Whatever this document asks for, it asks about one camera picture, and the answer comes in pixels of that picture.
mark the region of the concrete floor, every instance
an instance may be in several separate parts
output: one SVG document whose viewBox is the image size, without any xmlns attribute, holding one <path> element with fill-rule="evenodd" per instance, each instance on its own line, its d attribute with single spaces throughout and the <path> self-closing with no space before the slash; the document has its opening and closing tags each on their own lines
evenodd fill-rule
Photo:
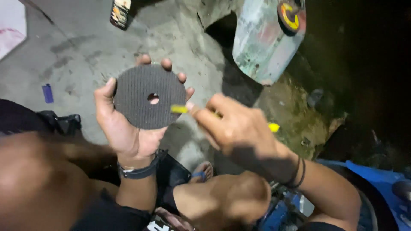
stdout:
<svg viewBox="0 0 411 231">
<path fill-rule="evenodd" d="M 149 53 L 156 62 L 170 58 L 175 73 L 187 74 L 185 86 L 195 88 L 192 101 L 200 106 L 222 90 L 227 62 L 219 45 L 175 0 L 142 8 L 127 31 L 109 23 L 111 0 L 33 2 L 53 23 L 26 6 L 28 38 L 0 61 L 0 97 L 34 111 L 78 113 L 91 142 L 107 143 L 95 119 L 93 90 L 132 67 L 135 54 Z M 52 104 L 44 102 L 46 83 Z M 235 87 L 247 89 L 242 83 Z M 205 159 L 213 161 L 214 151 L 187 115 L 170 126 L 161 146 L 190 170 Z"/>
</svg>

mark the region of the blue machine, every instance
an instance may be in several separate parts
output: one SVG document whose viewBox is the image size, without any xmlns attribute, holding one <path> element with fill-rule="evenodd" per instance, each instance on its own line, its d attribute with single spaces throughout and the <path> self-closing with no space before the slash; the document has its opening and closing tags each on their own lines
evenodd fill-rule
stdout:
<svg viewBox="0 0 411 231">
<path fill-rule="evenodd" d="M 351 161 L 318 160 L 357 187 L 362 207 L 358 231 L 411 231 L 411 181 L 402 173 L 360 166 Z M 254 230 L 296 230 L 306 219 L 300 211 L 301 195 L 272 185 L 272 201 Z"/>
</svg>

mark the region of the person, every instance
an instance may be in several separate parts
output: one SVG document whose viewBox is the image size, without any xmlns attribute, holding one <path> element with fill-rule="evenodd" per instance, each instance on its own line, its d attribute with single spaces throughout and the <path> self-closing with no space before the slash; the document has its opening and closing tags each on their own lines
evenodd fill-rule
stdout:
<svg viewBox="0 0 411 231">
<path fill-rule="evenodd" d="M 151 59 L 144 55 L 139 62 L 149 64 Z M 162 66 L 171 70 L 169 60 L 163 60 Z M 178 77 L 184 83 L 185 75 Z M 120 187 L 92 181 L 75 164 L 74 159 L 92 163 L 97 156 L 90 150 L 78 152 L 77 147 L 67 148 L 64 142 L 53 143 L 36 133 L 1 138 L 0 229 L 167 230 L 151 221 L 157 186 L 155 171 L 150 170 L 166 128 L 131 126 L 113 107 L 114 88 L 115 79 L 110 79 L 95 91 L 95 101 L 97 121 L 117 155 Z M 193 93 L 187 89 L 187 99 Z M 187 107 L 216 148 L 253 171 L 211 177 L 210 164 L 202 164 L 197 172 L 204 172 L 204 177 L 194 177 L 165 194 L 166 204 L 196 230 L 252 224 L 268 208 L 267 180 L 297 186 L 315 205 L 302 230 L 356 229 L 360 206 L 356 189 L 332 170 L 300 160 L 278 142 L 261 111 L 218 94 L 205 109 L 190 103 Z M 150 174 L 144 176 L 142 170 Z"/>
</svg>

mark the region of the grinder wheel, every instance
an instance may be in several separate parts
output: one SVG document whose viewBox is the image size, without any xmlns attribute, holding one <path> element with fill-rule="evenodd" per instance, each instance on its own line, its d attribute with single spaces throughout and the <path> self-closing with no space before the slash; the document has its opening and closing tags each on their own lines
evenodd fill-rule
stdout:
<svg viewBox="0 0 411 231">
<path fill-rule="evenodd" d="M 151 104 L 150 96 L 158 102 Z M 135 127 L 159 129 L 169 126 L 181 114 L 171 113 L 171 105 L 185 105 L 185 88 L 176 74 L 160 65 L 144 65 L 130 68 L 117 80 L 114 95 L 115 109 L 121 112 Z"/>
</svg>

